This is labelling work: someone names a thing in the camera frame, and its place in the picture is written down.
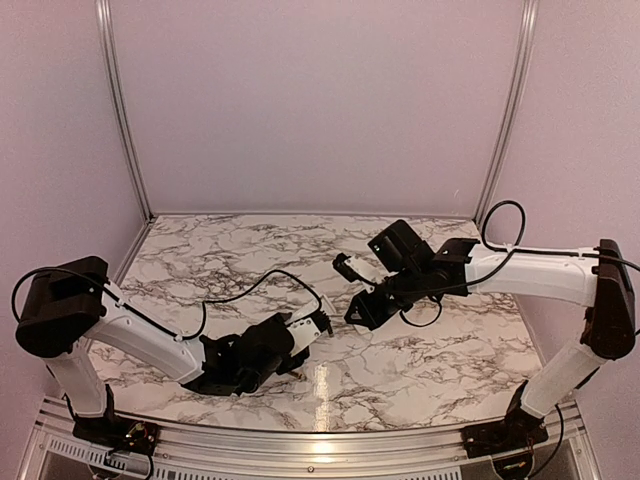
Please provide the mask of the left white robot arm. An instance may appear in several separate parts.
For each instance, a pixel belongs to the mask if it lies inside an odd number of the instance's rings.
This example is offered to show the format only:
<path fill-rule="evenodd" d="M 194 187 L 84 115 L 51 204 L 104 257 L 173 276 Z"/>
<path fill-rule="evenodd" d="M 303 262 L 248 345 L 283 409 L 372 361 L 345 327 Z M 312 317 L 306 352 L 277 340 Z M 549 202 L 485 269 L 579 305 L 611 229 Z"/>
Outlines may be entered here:
<path fill-rule="evenodd" d="M 297 368 L 322 332 L 310 305 L 218 339 L 173 332 L 126 301 L 99 257 L 34 269 L 15 286 L 24 283 L 30 285 L 24 304 L 12 310 L 19 345 L 45 361 L 72 411 L 106 445 L 125 438 L 126 423 L 109 409 L 112 395 L 82 339 L 144 361 L 191 392 L 224 397 L 251 394 L 272 374 Z"/>

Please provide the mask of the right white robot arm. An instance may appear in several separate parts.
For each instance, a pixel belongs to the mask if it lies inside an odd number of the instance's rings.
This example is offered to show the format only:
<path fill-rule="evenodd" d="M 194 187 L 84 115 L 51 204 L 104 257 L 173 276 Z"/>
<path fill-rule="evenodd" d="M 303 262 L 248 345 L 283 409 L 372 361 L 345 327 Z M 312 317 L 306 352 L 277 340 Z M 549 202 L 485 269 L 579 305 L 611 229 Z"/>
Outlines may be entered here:
<path fill-rule="evenodd" d="M 594 248 L 521 249 L 450 238 L 438 249 L 403 220 L 368 244 L 388 274 L 375 279 L 367 263 L 345 254 L 333 261 L 348 282 L 365 285 L 351 300 L 347 323 L 375 330 L 422 299 L 504 293 L 561 300 L 584 307 L 584 329 L 514 395 L 495 438 L 515 448 L 571 390 L 602 365 L 628 355 L 636 343 L 635 294 L 618 245 Z"/>

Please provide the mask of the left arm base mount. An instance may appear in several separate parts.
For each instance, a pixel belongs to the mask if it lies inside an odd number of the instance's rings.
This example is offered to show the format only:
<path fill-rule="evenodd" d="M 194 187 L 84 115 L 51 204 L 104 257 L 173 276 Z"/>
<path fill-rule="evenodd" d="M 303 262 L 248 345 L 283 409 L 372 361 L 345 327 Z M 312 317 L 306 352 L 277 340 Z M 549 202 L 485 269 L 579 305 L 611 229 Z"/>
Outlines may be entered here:
<path fill-rule="evenodd" d="M 113 452 L 132 452 L 152 456 L 155 452 L 159 425 L 122 417 L 115 413 L 113 392 L 106 385 L 106 409 L 99 417 L 83 417 L 71 410 L 73 435 L 88 442 L 109 447 Z"/>

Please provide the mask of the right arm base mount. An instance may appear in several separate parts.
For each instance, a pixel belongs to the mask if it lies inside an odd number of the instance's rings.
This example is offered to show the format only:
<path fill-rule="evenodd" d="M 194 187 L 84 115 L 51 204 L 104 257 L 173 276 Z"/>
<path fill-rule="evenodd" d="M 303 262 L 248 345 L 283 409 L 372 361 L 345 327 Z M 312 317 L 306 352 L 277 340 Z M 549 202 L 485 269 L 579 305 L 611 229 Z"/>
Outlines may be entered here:
<path fill-rule="evenodd" d="M 469 458 L 531 448 L 549 439 L 543 417 L 535 417 L 522 408 L 524 381 L 514 392 L 504 417 L 500 420 L 466 426 L 461 430 Z"/>

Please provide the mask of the front aluminium rail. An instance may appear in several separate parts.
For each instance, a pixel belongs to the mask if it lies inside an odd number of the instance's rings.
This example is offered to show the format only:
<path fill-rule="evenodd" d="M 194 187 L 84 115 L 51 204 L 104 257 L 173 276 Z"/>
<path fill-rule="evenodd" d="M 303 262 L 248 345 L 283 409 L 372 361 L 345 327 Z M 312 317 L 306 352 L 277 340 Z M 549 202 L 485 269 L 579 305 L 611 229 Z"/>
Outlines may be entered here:
<path fill-rule="evenodd" d="M 492 457 L 470 458 L 457 426 L 357 433 L 271 432 L 158 420 L 154 456 L 76 439 L 66 404 L 45 399 L 21 479 L 493 479 Z"/>

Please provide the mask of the left aluminium frame post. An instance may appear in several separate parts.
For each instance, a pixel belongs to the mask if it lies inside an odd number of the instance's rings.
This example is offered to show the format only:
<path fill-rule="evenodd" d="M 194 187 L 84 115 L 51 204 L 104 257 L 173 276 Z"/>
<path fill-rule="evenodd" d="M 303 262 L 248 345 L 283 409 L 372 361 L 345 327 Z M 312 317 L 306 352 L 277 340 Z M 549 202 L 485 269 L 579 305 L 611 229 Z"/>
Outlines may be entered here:
<path fill-rule="evenodd" d="M 96 0 L 95 11 L 102 56 L 118 135 L 122 144 L 125 164 L 131 180 L 134 196 L 145 223 L 154 220 L 154 214 L 144 184 L 131 123 L 128 117 L 114 31 L 111 2 Z"/>

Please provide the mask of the aluminium frame post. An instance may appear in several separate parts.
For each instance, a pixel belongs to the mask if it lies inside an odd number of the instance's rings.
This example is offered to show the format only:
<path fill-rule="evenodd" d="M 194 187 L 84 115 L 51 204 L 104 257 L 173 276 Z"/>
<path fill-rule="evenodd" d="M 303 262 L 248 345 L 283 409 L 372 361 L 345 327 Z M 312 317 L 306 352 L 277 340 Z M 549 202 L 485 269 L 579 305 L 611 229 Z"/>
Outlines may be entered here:
<path fill-rule="evenodd" d="M 516 44 L 516 53 L 506 102 L 496 141 L 492 150 L 489 167 L 473 217 L 474 223 L 477 226 L 481 224 L 488 214 L 498 186 L 500 174 L 507 157 L 519 106 L 526 88 L 526 81 L 534 45 L 538 10 L 538 0 L 525 0 L 522 2 L 522 14 Z"/>
<path fill-rule="evenodd" d="M 128 117 L 114 31 L 111 2 L 96 0 L 95 11 L 102 56 L 118 135 L 122 144 L 125 164 L 131 180 L 134 196 L 145 223 L 154 220 L 154 214 L 144 184 L 131 123 Z"/>

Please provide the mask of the right aluminium frame post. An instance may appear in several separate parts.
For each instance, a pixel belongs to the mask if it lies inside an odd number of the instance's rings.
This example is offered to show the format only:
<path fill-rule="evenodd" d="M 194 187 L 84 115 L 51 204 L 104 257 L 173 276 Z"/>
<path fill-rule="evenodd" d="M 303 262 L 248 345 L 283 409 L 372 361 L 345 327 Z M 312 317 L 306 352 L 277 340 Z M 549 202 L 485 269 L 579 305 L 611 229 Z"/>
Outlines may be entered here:
<path fill-rule="evenodd" d="M 496 141 L 492 150 L 489 167 L 473 217 L 474 223 L 477 226 L 481 224 L 488 214 L 498 186 L 500 174 L 507 157 L 519 106 L 526 88 L 526 81 L 534 45 L 538 10 L 538 0 L 525 0 L 522 2 L 522 14 L 516 44 L 516 53 L 506 102 Z"/>

